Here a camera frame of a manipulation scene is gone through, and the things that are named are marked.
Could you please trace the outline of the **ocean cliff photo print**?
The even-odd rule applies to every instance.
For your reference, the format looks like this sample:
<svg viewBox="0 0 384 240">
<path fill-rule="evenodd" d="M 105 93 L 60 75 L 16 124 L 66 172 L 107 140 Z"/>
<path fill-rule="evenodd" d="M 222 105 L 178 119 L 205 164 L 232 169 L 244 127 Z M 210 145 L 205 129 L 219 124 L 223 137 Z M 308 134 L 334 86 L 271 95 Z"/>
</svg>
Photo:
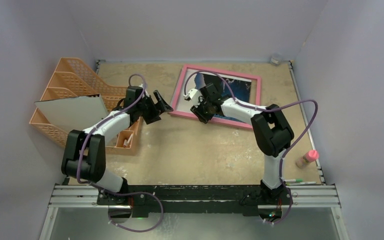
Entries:
<svg viewBox="0 0 384 240">
<path fill-rule="evenodd" d="M 254 97 L 251 97 L 253 81 L 250 79 L 221 74 L 220 76 L 227 82 L 227 84 L 225 84 L 218 76 L 216 76 L 216 74 L 212 72 L 199 72 L 190 76 L 191 78 L 185 86 L 194 83 L 193 88 L 199 90 L 200 88 L 212 83 L 218 91 L 221 91 L 221 95 L 223 97 L 226 97 L 227 95 L 231 96 L 227 87 L 230 86 L 234 96 L 237 99 L 246 103 L 249 103 L 250 100 L 255 100 Z"/>
</svg>

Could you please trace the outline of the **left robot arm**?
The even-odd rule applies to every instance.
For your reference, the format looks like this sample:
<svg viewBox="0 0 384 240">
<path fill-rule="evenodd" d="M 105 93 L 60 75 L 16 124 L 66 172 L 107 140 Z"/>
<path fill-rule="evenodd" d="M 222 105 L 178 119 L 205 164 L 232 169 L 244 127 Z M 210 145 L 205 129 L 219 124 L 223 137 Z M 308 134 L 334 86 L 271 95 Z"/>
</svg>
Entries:
<svg viewBox="0 0 384 240">
<path fill-rule="evenodd" d="M 107 117 L 84 130 L 68 133 L 64 149 L 61 172 L 77 179 L 80 184 L 90 184 L 99 190 L 99 205 L 132 205 L 160 203 L 152 193 L 129 191 L 126 178 L 110 171 L 106 166 L 106 145 L 117 134 L 130 128 L 137 120 L 146 124 L 161 120 L 161 114 L 173 108 L 155 90 L 150 96 L 144 86 L 129 86 Z"/>
</svg>

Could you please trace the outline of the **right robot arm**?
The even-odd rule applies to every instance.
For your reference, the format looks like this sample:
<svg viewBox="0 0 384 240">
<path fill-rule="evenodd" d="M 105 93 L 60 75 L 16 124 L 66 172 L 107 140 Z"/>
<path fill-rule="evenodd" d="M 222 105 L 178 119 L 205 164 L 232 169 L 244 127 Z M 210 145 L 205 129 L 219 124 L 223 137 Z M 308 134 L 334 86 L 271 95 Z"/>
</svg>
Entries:
<svg viewBox="0 0 384 240">
<path fill-rule="evenodd" d="M 257 146 L 264 154 L 261 180 L 262 200 L 268 204 L 280 198 L 283 186 L 282 155 L 291 146 L 294 132 L 279 106 L 246 103 L 232 95 L 222 95 L 214 84 L 190 89 L 184 99 L 192 103 L 191 112 L 204 124 L 215 115 L 229 117 L 252 127 Z"/>
</svg>

